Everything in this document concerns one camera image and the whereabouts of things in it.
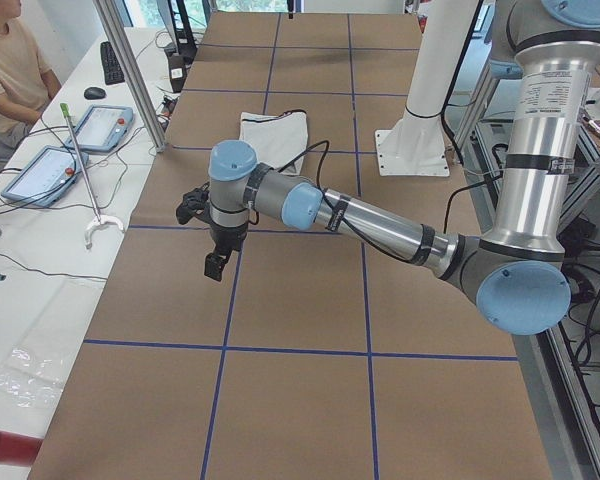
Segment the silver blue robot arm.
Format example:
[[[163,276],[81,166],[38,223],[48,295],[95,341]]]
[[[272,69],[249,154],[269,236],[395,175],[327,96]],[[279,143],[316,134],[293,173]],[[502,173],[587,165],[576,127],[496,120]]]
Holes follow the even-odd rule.
[[[500,1],[486,78],[520,83],[506,154],[468,186],[482,232],[436,230],[350,198],[318,181],[260,163],[242,141],[217,144],[203,209],[214,250],[207,277],[220,280],[246,238],[252,213],[305,230],[320,224],[379,252],[422,266],[460,290],[495,327],[514,335],[553,328],[571,287],[557,234],[592,71],[600,63],[600,1]]]

